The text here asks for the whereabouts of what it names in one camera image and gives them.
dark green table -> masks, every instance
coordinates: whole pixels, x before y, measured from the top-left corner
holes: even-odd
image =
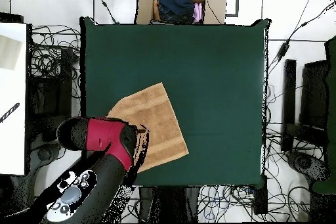
[[[119,99],[163,82],[189,150],[139,173],[136,185],[260,183],[267,20],[249,27],[84,21],[82,115],[105,116]]]

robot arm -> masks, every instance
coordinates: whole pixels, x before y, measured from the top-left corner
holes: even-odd
[[[57,130],[58,142],[69,150],[86,150],[88,155],[41,193],[26,219],[36,223],[99,223],[119,186],[123,182],[132,185],[135,180],[139,164],[134,165],[133,156],[140,132],[119,119],[76,117],[64,121]],[[147,133],[142,162],[148,137]]]

dark blue cloth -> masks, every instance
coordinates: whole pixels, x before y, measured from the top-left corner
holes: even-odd
[[[191,0],[158,0],[162,21],[192,23],[195,6]]]

towel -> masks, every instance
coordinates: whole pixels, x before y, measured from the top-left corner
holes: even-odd
[[[182,158],[188,149],[173,107],[162,83],[124,97],[110,110],[108,118],[119,118],[150,132],[147,155],[138,172]]]

pink cloth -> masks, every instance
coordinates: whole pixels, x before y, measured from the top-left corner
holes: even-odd
[[[192,17],[195,18],[194,23],[202,20],[202,4],[195,4],[194,15]]]

